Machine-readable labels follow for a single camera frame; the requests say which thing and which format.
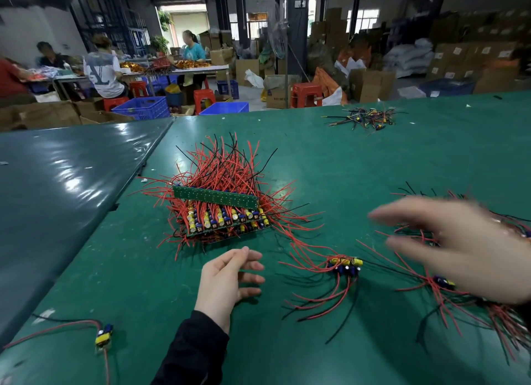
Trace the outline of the person's right hand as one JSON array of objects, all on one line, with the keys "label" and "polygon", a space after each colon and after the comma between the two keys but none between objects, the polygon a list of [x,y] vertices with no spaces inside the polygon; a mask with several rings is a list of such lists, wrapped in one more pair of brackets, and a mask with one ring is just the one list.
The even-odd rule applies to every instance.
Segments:
[{"label": "person's right hand", "polygon": [[471,202],[427,199],[452,203],[449,230],[435,233],[442,234],[442,246],[437,251],[452,254],[451,268],[432,269],[434,273],[492,301],[512,305],[531,301],[530,242],[507,234],[484,209]]}]

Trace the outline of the person's left hand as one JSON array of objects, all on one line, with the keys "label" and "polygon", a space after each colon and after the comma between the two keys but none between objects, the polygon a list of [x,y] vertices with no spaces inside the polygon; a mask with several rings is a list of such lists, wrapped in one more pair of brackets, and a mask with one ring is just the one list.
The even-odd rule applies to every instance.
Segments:
[{"label": "person's left hand", "polygon": [[245,261],[261,261],[263,254],[249,247],[231,249],[207,262],[201,272],[195,311],[215,322],[229,335],[231,314],[240,287],[260,287],[265,278],[256,272],[238,271]]}]

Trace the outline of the person's left forearm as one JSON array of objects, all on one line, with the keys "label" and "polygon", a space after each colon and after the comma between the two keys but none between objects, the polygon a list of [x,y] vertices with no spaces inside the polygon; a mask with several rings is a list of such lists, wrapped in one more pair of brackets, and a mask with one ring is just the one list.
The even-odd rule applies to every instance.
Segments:
[{"label": "person's left forearm", "polygon": [[192,311],[179,326],[150,385],[221,385],[229,335]]}]

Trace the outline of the long green circuit board strip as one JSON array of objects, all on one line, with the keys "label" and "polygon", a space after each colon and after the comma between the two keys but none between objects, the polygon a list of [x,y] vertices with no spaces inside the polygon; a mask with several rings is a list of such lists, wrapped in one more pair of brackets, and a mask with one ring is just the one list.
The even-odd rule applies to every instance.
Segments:
[{"label": "long green circuit board strip", "polygon": [[246,209],[258,209],[259,199],[255,195],[227,191],[216,191],[206,188],[173,186],[174,196],[182,200],[190,200],[216,205]]}]

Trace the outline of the large blue plastic bin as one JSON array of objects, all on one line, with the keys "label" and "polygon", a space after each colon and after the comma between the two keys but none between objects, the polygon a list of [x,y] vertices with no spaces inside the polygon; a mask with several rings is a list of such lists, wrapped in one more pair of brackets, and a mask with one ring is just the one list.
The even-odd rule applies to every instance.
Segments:
[{"label": "large blue plastic bin", "polygon": [[471,95],[475,89],[475,81],[469,79],[436,79],[419,85],[419,90],[428,98]]}]

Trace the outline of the orange plastic bag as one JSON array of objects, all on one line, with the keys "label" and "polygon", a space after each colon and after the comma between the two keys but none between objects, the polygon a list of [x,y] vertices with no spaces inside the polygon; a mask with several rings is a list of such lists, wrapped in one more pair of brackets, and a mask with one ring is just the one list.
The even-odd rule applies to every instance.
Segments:
[{"label": "orange plastic bag", "polygon": [[328,72],[318,66],[311,81],[314,85],[320,87],[322,92],[322,106],[345,106],[348,104],[348,96]]}]

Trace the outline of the blue plastic crate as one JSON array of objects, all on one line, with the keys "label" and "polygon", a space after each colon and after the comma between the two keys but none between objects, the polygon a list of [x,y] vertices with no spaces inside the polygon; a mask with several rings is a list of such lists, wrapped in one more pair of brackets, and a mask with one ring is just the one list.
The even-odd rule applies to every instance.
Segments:
[{"label": "blue plastic crate", "polygon": [[230,88],[227,80],[217,81],[217,91],[222,96],[229,96],[233,99],[239,99],[239,86],[236,80],[230,80]]},{"label": "blue plastic crate", "polygon": [[116,114],[130,116],[138,121],[171,117],[166,98],[163,96],[133,98],[115,106],[111,111]]},{"label": "blue plastic crate", "polygon": [[236,114],[248,113],[249,103],[245,101],[218,101],[213,103],[205,110],[201,111],[199,115],[221,115],[221,114]]}]

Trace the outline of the white work table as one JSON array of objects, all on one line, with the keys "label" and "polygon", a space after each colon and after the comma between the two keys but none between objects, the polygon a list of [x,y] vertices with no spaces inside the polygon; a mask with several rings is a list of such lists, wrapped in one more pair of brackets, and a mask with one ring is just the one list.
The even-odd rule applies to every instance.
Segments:
[{"label": "white work table", "polygon": [[[227,80],[230,88],[231,74],[228,65],[225,66],[205,66],[205,67],[193,67],[186,69],[178,69],[174,65],[164,69],[154,69],[152,66],[147,68],[143,72],[123,72],[122,80],[124,83],[129,85],[132,81],[144,81],[148,84],[148,90],[151,95],[157,94],[159,89],[156,89],[153,85],[156,83],[159,77],[164,77],[164,82],[166,85],[171,84],[171,76],[179,76],[182,74],[206,74],[207,76],[223,74],[222,80]],[[79,75],[79,74],[67,74],[67,75],[57,75],[56,77],[50,80],[54,89],[58,94],[66,94],[64,89],[64,83],[78,83],[78,82],[88,82],[90,83],[89,78]]]}]

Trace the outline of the dark steel pillar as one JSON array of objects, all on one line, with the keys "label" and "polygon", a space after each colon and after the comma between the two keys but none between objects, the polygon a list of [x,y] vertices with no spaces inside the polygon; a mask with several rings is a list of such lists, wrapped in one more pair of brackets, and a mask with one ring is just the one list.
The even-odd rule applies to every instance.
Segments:
[{"label": "dark steel pillar", "polygon": [[286,0],[287,73],[306,80],[309,0]]}]

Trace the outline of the standing fan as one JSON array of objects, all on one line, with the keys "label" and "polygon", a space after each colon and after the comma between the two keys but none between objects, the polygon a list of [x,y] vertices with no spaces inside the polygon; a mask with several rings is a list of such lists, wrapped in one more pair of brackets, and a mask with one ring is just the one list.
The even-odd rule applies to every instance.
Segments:
[{"label": "standing fan", "polygon": [[280,75],[287,74],[288,59],[288,29],[289,24],[286,20],[268,19],[268,40],[269,45],[275,54],[277,60],[277,73]]}]

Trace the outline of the open brown cardboard box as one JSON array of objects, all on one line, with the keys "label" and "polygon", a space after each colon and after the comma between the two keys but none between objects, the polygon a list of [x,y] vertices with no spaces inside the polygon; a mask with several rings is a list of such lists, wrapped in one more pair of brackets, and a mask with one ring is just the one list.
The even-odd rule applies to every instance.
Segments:
[{"label": "open brown cardboard box", "polygon": [[135,121],[131,116],[108,112],[104,110],[103,99],[86,99],[72,102],[82,125],[127,123]]}]

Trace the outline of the flattened brown cardboard box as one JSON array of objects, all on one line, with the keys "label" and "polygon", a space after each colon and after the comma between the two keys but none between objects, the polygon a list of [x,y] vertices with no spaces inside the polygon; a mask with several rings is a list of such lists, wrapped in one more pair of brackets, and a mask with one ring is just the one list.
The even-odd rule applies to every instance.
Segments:
[{"label": "flattened brown cardboard box", "polygon": [[82,122],[70,101],[0,108],[0,132],[55,129],[77,125],[82,125]]}]

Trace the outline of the stack of red-wired circuit boards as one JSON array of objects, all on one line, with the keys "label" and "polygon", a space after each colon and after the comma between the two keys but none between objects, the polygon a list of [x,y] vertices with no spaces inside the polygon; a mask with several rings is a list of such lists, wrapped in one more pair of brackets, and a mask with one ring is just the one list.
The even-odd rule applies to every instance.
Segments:
[{"label": "stack of red-wired circuit boards", "polygon": [[[156,198],[154,206],[168,212],[169,233],[160,245],[175,245],[175,259],[187,248],[205,248],[269,229],[289,240],[296,260],[309,263],[310,255],[323,255],[320,246],[310,245],[297,235],[317,230],[309,227],[316,214],[298,212],[304,205],[293,203],[294,181],[279,188],[265,182],[266,167],[276,150],[261,163],[257,160],[259,149],[259,141],[255,146],[250,141],[241,144],[235,133],[229,134],[229,140],[207,135],[189,151],[177,148],[189,167],[177,161],[173,176],[140,175],[142,188],[137,192]],[[259,207],[246,209],[178,199],[174,185],[255,195]]]}]

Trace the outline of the small heap of wired modules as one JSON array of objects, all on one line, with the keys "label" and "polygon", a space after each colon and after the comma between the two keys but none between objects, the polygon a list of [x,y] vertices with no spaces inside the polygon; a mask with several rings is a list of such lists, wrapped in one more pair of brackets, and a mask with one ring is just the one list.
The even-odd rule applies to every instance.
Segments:
[{"label": "small heap of wired modules", "polygon": [[370,127],[377,132],[387,126],[395,125],[397,115],[401,114],[408,114],[408,112],[397,110],[395,107],[383,109],[353,107],[341,109],[341,114],[326,113],[321,118],[328,120],[325,124],[329,127],[351,124],[352,130],[356,127],[363,127],[363,129]]}]

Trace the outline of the single yellow blue wired module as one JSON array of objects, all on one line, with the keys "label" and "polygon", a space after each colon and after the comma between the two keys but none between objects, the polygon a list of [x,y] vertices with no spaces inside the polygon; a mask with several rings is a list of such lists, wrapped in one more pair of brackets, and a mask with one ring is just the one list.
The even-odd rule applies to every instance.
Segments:
[{"label": "single yellow blue wired module", "polygon": [[103,324],[101,321],[96,319],[57,319],[52,318],[52,321],[45,321],[56,323],[56,326],[39,330],[30,335],[19,338],[15,341],[11,341],[3,345],[0,350],[5,351],[10,348],[13,348],[19,344],[27,342],[36,337],[49,335],[53,332],[60,331],[75,326],[90,326],[96,329],[95,335],[95,351],[97,354],[103,355],[103,361],[105,366],[105,385],[111,385],[111,375],[110,375],[110,359],[109,359],[109,349],[111,348],[111,343],[113,340],[114,327],[112,324]]}]

